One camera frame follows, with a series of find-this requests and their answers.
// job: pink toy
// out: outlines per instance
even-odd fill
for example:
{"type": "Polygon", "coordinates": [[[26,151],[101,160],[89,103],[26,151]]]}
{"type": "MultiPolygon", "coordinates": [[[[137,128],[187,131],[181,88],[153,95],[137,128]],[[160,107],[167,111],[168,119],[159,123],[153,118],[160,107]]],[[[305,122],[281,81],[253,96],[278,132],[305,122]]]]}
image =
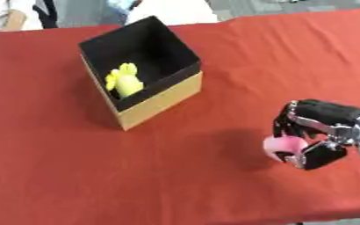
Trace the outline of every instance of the pink toy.
{"type": "Polygon", "coordinates": [[[307,146],[308,143],[303,138],[297,136],[283,136],[278,138],[270,136],[263,141],[263,149],[266,154],[279,162],[283,162],[283,160],[277,156],[277,152],[296,156],[307,146]]]}

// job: red table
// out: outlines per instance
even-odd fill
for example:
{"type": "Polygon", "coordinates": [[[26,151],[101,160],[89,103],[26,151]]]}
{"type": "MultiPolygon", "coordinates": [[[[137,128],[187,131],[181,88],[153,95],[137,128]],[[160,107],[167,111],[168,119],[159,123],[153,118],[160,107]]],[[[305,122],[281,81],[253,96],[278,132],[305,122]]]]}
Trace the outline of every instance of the red table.
{"type": "Polygon", "coordinates": [[[243,225],[360,217],[360,155],[316,171],[261,149],[292,99],[360,106],[360,11],[173,30],[203,91],[123,132],[77,43],[113,27],[0,33],[0,225],[243,225]]]}

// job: floor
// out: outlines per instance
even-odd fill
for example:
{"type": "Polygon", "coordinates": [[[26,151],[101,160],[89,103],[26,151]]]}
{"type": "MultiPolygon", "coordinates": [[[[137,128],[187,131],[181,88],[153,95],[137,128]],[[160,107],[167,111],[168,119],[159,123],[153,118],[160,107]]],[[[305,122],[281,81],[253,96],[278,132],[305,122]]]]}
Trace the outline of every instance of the floor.
{"type": "Polygon", "coordinates": [[[281,0],[208,0],[220,18],[228,20],[241,16],[282,14],[304,11],[333,11],[360,8],[360,0],[306,0],[296,4],[281,0]]]}
{"type": "MultiPolygon", "coordinates": [[[[60,27],[102,24],[107,13],[105,0],[54,0],[59,12],[60,27]]],[[[241,16],[293,13],[304,11],[333,11],[360,8],[360,0],[307,0],[297,4],[281,0],[207,0],[220,20],[241,16]]],[[[360,219],[332,222],[309,222],[305,225],[360,225],[360,219]]]]}

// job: box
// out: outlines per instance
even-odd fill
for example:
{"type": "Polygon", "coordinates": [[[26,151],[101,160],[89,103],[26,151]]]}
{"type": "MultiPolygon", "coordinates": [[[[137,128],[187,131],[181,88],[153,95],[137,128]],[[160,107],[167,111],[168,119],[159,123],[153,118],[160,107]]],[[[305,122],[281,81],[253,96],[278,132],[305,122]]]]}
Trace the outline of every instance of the box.
{"type": "Polygon", "coordinates": [[[200,91],[199,58],[156,17],[86,40],[79,47],[92,80],[125,130],[200,91]],[[105,88],[105,77],[125,62],[136,64],[144,89],[120,98],[116,90],[105,88]]]}

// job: person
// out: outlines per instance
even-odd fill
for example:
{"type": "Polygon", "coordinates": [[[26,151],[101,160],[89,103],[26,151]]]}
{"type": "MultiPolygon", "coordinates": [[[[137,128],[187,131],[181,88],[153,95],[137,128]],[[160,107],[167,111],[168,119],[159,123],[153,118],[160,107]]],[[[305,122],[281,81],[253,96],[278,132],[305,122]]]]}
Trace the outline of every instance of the person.
{"type": "Polygon", "coordinates": [[[35,0],[0,0],[0,32],[42,29],[34,4],[35,0]]]}

